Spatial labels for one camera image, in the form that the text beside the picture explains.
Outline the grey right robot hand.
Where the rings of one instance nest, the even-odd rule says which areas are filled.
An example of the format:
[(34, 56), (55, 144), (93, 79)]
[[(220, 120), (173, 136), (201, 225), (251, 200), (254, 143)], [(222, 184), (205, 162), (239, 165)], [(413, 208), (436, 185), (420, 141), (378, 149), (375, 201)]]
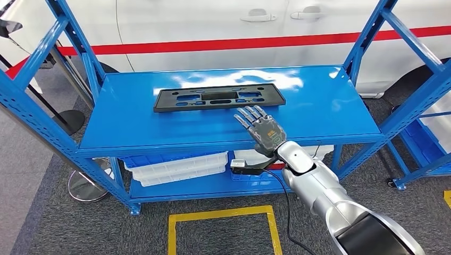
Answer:
[(237, 109), (234, 118), (255, 140), (254, 149), (267, 158), (274, 156), (277, 148), (287, 141), (287, 135), (279, 123), (259, 105)]

